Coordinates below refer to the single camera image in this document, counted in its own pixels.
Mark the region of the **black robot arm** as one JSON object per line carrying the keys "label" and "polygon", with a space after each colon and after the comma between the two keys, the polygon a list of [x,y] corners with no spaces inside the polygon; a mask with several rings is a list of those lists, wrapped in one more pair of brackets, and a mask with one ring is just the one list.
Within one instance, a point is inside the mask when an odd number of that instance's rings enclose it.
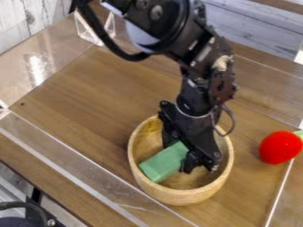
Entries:
{"label": "black robot arm", "polygon": [[138,48],[128,53],[118,47],[89,3],[74,0],[76,8],[108,49],[128,61],[161,54],[179,64],[183,76],[173,102],[160,102],[162,144],[181,141],[188,152],[180,170],[203,166],[215,171],[223,155],[213,140],[224,102],[235,97],[233,50],[207,24],[201,0],[100,0],[126,25],[130,42]]}

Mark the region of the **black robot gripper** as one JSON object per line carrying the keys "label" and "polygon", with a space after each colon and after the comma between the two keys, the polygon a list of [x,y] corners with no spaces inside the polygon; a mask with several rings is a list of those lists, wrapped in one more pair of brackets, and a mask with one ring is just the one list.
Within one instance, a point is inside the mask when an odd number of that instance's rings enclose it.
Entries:
{"label": "black robot gripper", "polygon": [[191,174],[193,169],[201,166],[209,172],[216,171],[219,164],[215,160],[223,159],[223,154],[215,142],[211,118],[185,116],[177,109],[177,105],[167,100],[160,102],[158,118],[162,147],[167,148],[181,141],[189,149],[180,171]]}

